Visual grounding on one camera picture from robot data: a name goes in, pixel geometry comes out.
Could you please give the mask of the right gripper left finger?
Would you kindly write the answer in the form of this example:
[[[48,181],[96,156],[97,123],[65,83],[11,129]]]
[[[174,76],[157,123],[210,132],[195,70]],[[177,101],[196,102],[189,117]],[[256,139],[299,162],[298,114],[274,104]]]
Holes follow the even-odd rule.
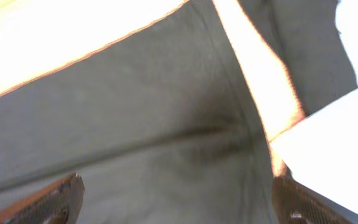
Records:
[[[0,210],[0,224],[75,224],[84,193],[83,179],[72,173]]]

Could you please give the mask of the black t-shirt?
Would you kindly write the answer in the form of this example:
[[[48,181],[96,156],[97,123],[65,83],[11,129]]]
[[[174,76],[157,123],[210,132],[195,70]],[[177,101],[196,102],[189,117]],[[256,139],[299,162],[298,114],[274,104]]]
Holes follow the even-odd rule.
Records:
[[[279,223],[262,123],[211,1],[0,97],[0,210],[72,173],[76,223]]]

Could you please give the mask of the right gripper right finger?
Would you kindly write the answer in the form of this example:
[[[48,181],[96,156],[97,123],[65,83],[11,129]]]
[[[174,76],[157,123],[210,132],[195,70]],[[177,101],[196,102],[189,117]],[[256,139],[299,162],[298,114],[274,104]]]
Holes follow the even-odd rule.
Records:
[[[358,214],[290,178],[274,178],[272,202],[279,224],[358,224]]]

